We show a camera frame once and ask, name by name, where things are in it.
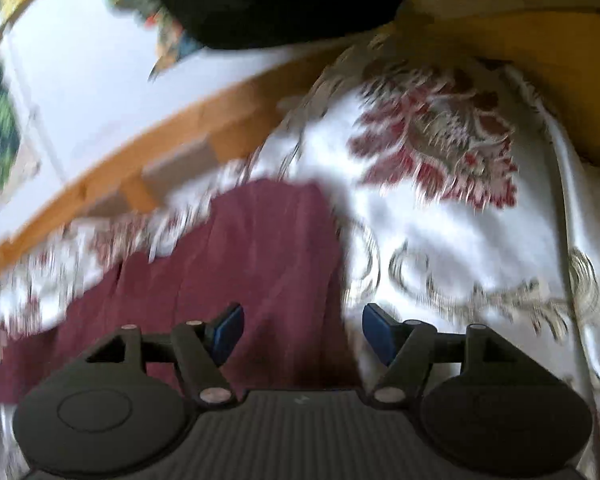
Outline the maroon long-sleeve sweater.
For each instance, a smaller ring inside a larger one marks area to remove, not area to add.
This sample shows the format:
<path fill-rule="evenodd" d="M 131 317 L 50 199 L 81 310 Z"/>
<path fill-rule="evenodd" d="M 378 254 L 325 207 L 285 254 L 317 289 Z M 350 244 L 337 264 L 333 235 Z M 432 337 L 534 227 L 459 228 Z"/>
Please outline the maroon long-sleeve sweater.
<path fill-rule="evenodd" d="M 254 181 L 215 198 L 207 221 L 173 252 L 138 252 L 71 301 L 38 335 L 0 325 L 0 403 L 17 403 L 100 338 L 126 324 L 167 333 L 231 304 L 245 328 L 223 373 L 248 389 L 347 389 L 360 383 L 340 318 L 341 248 L 329 204 L 312 184 Z"/>

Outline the white floral satin bedspread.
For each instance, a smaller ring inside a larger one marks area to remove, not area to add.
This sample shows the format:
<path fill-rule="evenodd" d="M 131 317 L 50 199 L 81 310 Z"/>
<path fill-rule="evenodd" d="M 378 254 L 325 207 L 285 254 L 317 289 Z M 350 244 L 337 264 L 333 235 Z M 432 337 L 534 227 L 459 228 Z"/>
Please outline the white floral satin bedspread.
<path fill-rule="evenodd" d="M 600 479 L 600 179 L 515 67 L 398 35 L 344 52 L 181 203 L 38 245 L 0 278 L 0 325 L 57 327 L 116 264 L 170 255 L 215 198 L 260 180 L 329 204 L 358 386 L 197 405 L 178 325 L 126 324 L 0 403 L 0 479 Z M 437 329 L 412 403 L 372 397 L 387 367 L 366 304 Z"/>

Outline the anime character poster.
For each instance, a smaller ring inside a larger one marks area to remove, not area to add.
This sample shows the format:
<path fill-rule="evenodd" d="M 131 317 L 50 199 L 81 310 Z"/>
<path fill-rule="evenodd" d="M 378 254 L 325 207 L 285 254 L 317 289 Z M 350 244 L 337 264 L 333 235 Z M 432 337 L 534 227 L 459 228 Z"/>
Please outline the anime character poster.
<path fill-rule="evenodd" d="M 40 170 L 41 162 L 26 136 L 26 125 L 18 116 L 0 60 L 0 208 Z"/>

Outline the colourful peacock poster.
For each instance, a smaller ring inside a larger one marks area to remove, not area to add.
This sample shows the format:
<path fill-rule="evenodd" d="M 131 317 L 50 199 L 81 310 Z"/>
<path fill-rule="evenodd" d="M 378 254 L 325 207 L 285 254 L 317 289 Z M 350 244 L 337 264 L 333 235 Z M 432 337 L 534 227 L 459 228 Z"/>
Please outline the colourful peacock poster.
<path fill-rule="evenodd" d="M 204 48 L 189 36 L 160 0 L 106 1 L 111 9 L 131 14 L 157 35 L 157 61 L 149 74 L 150 80 Z"/>

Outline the wooden bed frame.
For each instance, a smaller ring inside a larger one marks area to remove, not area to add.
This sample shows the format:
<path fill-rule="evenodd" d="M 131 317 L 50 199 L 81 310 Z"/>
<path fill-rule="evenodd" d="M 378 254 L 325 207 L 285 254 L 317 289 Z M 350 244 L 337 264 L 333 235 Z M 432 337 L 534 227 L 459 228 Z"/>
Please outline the wooden bed frame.
<path fill-rule="evenodd" d="M 473 55 L 529 72 L 564 116 L 579 153 L 600 166 L 600 0 L 405 0 L 389 30 L 444 39 Z M 296 60 L 187 105 L 102 158 L 0 243 L 0 274 L 56 229 L 110 194 L 148 212 L 160 202 L 145 172 L 189 145 L 219 162 L 252 153 L 280 122 L 277 104 L 310 88 L 343 51 L 320 44 Z"/>

